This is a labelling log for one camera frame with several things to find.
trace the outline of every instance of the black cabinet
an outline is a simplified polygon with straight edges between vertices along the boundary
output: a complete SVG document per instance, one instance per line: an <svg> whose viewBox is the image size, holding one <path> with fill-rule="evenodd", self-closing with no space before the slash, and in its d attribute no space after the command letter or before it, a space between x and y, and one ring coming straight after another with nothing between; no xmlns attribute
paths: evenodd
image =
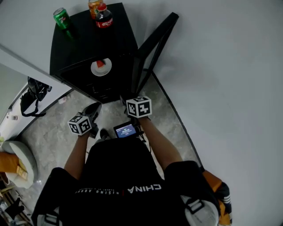
<svg viewBox="0 0 283 226"><path fill-rule="evenodd" d="M56 25L50 57L50 75L101 103L118 100L122 92L139 92L148 79L141 79L147 56L157 45L149 68L153 70L178 19L172 13L138 49L123 4L110 4L107 8L113 14L109 28L97 28L89 10L71 16L73 24L67 30ZM92 62L105 58L112 62L110 72L95 76Z"/></svg>

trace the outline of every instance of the blue screen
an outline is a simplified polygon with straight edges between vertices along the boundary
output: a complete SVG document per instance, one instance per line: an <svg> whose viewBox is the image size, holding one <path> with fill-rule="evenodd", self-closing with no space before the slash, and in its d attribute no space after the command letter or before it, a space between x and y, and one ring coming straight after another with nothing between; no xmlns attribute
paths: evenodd
<svg viewBox="0 0 283 226"><path fill-rule="evenodd" d="M119 138L123 138L136 133L132 124L116 129L116 132Z"/></svg>

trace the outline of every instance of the bottle label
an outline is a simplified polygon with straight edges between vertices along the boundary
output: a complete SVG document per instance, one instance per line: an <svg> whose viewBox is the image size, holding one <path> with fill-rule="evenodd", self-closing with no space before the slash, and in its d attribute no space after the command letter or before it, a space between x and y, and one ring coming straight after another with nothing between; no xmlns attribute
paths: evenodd
<svg viewBox="0 0 283 226"><path fill-rule="evenodd" d="M100 28L105 28L105 27L109 27L113 24L113 18L111 18L110 20L108 21L105 21L105 22L99 22L99 21L96 21L96 25Z"/></svg>

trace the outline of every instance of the foot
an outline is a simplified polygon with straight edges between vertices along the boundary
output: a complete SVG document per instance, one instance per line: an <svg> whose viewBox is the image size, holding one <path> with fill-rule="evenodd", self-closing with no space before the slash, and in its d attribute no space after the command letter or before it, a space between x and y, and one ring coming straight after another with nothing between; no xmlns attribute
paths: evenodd
<svg viewBox="0 0 283 226"><path fill-rule="evenodd" d="M101 131L100 131L100 138L101 139L105 139L106 137L108 137L109 136L109 133L107 132L107 130L106 129L101 129Z"/></svg>

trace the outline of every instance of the can lid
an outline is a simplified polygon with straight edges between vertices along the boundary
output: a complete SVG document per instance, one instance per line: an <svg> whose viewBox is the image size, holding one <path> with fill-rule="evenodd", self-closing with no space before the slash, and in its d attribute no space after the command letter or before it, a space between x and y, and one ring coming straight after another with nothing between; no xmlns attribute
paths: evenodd
<svg viewBox="0 0 283 226"><path fill-rule="evenodd" d="M57 15L59 13L61 13L64 10L64 8L58 8L57 10L55 10L55 12L53 13L53 15Z"/></svg>
<svg viewBox="0 0 283 226"><path fill-rule="evenodd" d="M100 3L99 6L97 7L98 11L104 11L107 9L107 6L105 3Z"/></svg>

